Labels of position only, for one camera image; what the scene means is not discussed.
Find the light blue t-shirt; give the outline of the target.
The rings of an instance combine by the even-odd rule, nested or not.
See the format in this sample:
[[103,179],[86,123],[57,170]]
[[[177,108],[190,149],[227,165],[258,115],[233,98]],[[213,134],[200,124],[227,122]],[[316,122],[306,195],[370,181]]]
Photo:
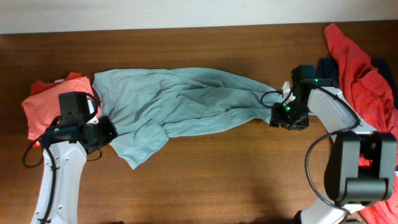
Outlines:
[[220,133],[261,119],[282,96],[261,82],[211,68],[114,69],[94,75],[111,147],[135,169],[169,139]]

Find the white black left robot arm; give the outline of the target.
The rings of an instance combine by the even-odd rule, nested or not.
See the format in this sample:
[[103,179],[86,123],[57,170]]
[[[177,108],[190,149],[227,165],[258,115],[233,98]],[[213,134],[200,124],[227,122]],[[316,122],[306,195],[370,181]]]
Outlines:
[[38,140],[44,173],[32,223],[76,223],[80,180],[88,155],[118,136],[107,116],[97,118],[99,103],[82,91],[58,97],[60,115]]

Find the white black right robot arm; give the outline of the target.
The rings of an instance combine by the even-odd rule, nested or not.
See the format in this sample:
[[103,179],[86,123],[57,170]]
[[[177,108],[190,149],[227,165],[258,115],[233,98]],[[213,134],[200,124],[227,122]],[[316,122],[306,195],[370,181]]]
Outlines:
[[[346,223],[366,207],[390,199],[396,176],[397,140],[377,131],[349,105],[338,84],[318,78],[315,67],[300,65],[291,72],[291,82],[279,91],[280,103],[271,106],[270,125],[288,130],[309,126],[316,116],[327,134],[315,140],[305,155],[305,175],[317,200],[299,210],[294,223]],[[331,139],[332,148],[320,193],[310,176],[309,160],[318,143]]]

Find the navy blue garment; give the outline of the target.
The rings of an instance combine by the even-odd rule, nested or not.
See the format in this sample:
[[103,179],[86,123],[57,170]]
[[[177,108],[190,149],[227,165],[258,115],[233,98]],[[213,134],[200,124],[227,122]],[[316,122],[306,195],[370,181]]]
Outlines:
[[[397,85],[387,62],[383,58],[372,58],[371,65],[376,67],[382,77],[388,82],[394,98],[394,106],[397,108]],[[332,79],[339,84],[339,70],[335,59],[321,58],[318,61],[317,78]]]

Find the folded coral pink shirt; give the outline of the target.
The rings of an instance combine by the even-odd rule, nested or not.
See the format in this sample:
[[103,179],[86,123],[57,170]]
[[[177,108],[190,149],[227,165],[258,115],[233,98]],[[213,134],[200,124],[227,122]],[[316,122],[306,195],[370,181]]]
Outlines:
[[22,102],[28,124],[28,139],[35,140],[44,133],[56,116],[60,115],[59,94],[82,91],[93,95],[89,78],[80,77],[65,81]]

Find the folded red shirt underneath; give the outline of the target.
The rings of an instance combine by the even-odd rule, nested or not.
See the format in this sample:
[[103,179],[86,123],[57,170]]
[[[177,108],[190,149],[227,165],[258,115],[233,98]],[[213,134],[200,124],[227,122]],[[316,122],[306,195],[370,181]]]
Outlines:
[[70,72],[68,74],[68,76],[66,77],[66,79],[55,80],[52,83],[44,83],[41,80],[37,80],[35,83],[31,84],[30,94],[31,95],[36,95],[36,94],[42,93],[43,91],[51,89],[51,88],[53,88],[53,87],[65,82],[65,81],[69,81],[69,80],[72,80],[72,79],[75,79],[75,78],[80,78],[80,77],[82,77],[81,73],[79,73],[79,72]]

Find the red crumpled garment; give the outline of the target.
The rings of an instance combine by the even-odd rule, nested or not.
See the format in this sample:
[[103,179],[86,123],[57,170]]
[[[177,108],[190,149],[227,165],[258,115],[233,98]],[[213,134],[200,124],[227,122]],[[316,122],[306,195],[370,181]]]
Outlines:
[[370,56],[346,37],[336,24],[324,30],[326,44],[336,60],[340,88],[355,112],[381,133],[397,137],[397,108],[393,91]]

